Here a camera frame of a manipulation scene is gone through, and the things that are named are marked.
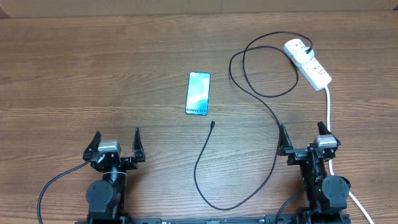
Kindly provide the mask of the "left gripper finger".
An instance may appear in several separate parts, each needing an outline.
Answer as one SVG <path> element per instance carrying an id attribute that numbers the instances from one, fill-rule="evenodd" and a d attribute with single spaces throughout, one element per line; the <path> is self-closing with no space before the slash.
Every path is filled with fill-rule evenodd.
<path id="1" fill-rule="evenodd" d="M 88 147 L 83 152 L 84 161 L 92 160 L 94 153 L 98 152 L 98 145 L 100 141 L 101 141 L 101 133 L 97 131 L 93 140 L 89 143 Z"/>
<path id="2" fill-rule="evenodd" d="M 140 135 L 139 128 L 136 128 L 136 130 L 135 130 L 132 151 L 134 153 L 134 160 L 136 162 L 145 162 L 146 161 L 146 155 L 144 152 L 143 145 L 141 143 L 141 135 Z"/>

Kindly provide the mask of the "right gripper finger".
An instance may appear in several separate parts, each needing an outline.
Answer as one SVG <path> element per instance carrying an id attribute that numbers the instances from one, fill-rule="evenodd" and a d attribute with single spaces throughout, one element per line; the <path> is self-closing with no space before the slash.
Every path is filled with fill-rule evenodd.
<path id="1" fill-rule="evenodd" d="M 283 124 L 280 125 L 279 128 L 279 145 L 278 145 L 278 155 L 279 156 L 286 156 L 292 152 L 294 149 L 292 142 L 289 138 L 287 130 Z"/>
<path id="2" fill-rule="evenodd" d="M 318 122 L 317 126 L 320 135 L 331 135 L 331 132 L 328 130 L 328 128 L 325 126 L 325 124 L 322 121 Z"/>

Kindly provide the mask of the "blue Samsung Galaxy smartphone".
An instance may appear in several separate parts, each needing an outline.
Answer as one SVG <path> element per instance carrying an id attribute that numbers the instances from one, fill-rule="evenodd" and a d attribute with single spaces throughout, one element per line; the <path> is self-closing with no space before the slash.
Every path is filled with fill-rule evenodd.
<path id="1" fill-rule="evenodd" d="M 198 116 L 208 114 L 211 74 L 190 72 L 185 113 Z"/>

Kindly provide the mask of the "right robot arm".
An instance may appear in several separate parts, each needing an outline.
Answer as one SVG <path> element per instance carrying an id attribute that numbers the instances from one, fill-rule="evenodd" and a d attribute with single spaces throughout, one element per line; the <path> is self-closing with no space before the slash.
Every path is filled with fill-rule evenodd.
<path id="1" fill-rule="evenodd" d="M 319 135 L 304 149 L 294 149 L 284 125 L 280 126 L 279 155 L 287 157 L 287 165 L 300 166 L 304 189 L 294 195 L 275 216 L 276 223 L 350 223 L 347 198 L 351 184 L 338 175 L 328 175 L 325 162 L 335 157 L 340 141 L 329 131 L 323 122 L 317 123 Z M 293 215 L 280 217 L 283 209 L 302 194 L 307 196 L 307 207 L 298 208 Z"/>

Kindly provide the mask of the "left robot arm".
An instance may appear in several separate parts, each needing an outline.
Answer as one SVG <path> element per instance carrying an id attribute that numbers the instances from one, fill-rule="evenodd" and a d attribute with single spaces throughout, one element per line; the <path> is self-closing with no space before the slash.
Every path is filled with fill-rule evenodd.
<path id="1" fill-rule="evenodd" d="M 136 128 L 132 144 L 132 156 L 122 157 L 119 141 L 102 140 L 96 132 L 83 153 L 83 160 L 102 173 L 102 179 L 93 182 L 86 191 L 89 209 L 87 223 L 133 223 L 125 211 L 127 171 L 138 168 L 146 161 L 139 128 Z"/>

